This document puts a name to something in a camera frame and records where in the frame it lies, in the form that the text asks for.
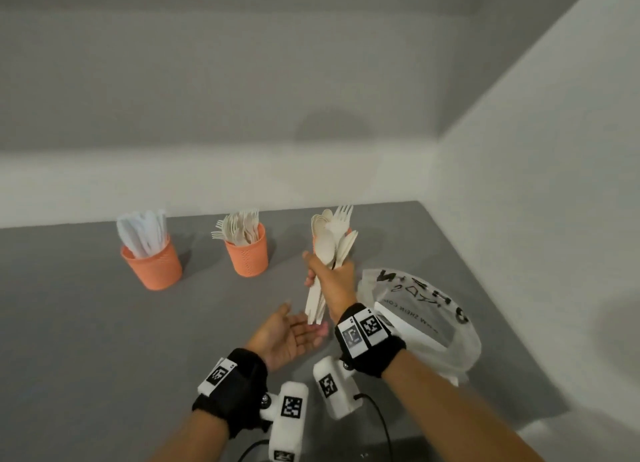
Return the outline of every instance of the hand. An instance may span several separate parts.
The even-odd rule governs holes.
[[[305,286],[311,287],[315,277],[318,277],[327,307],[329,307],[329,315],[337,324],[344,311],[357,302],[353,262],[348,261],[341,267],[329,270],[316,255],[308,251],[302,254],[302,258],[309,267]]]
[[[310,326],[307,314],[288,315],[290,310],[289,304],[278,307],[244,346],[262,358],[269,372],[320,346],[329,334],[326,322]]]

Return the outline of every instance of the bundle of plastic utensils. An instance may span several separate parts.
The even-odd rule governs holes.
[[[341,267],[356,241],[357,231],[350,231],[349,222],[353,206],[340,206],[332,213],[325,209],[322,214],[316,214],[311,220],[311,232],[314,236],[314,250],[316,256],[329,268]],[[307,297],[308,323],[320,324],[324,317],[326,302],[320,289],[320,282],[316,279],[309,288]]]
[[[118,216],[118,234],[136,258],[148,258],[160,253],[169,240],[166,231],[166,212],[134,211]]]
[[[260,211],[250,209],[229,214],[216,223],[218,231],[211,232],[214,240],[224,240],[236,246],[247,246],[258,241]]]

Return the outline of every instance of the black wristband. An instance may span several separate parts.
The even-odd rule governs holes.
[[[392,335],[384,322],[360,303],[342,314],[335,336],[340,343],[342,360],[356,371],[375,377],[381,377],[396,354],[406,349],[404,341]]]
[[[267,393],[266,364],[246,349],[233,350],[227,359],[236,366],[230,370],[216,366],[206,381],[217,384],[208,395],[201,393],[196,398],[192,410],[203,410],[225,420],[229,438],[235,438],[244,428],[266,430],[269,423],[260,418],[260,403]]]

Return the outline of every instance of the gray tabletop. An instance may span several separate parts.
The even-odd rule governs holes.
[[[142,287],[119,256],[114,223],[0,230],[0,335],[3,375],[0,459],[140,461],[188,413],[196,387],[217,359],[243,344],[283,301],[302,310],[301,252],[318,210],[260,213],[268,234],[267,272],[234,272],[209,232],[220,215],[172,218],[183,279],[162,292]],[[452,295],[473,321],[483,353],[470,385],[514,426],[566,410],[531,355],[449,241],[418,202],[361,205],[353,257],[358,268],[416,274]],[[384,434],[365,406],[327,416],[313,364],[338,353],[335,340],[269,376],[277,393],[289,379],[310,387],[303,460],[385,460]],[[417,427],[387,387],[356,375],[380,405],[400,460],[432,458]],[[223,457],[235,461],[256,431],[241,433]],[[258,449],[254,460],[266,458]]]

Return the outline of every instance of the person's right arm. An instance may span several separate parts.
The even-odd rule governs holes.
[[[337,323],[357,302],[353,263],[329,270],[315,255],[305,252],[304,259],[309,267],[306,286],[318,277],[331,318]],[[401,350],[382,378],[447,462],[543,462],[487,407],[464,396],[409,351]]]

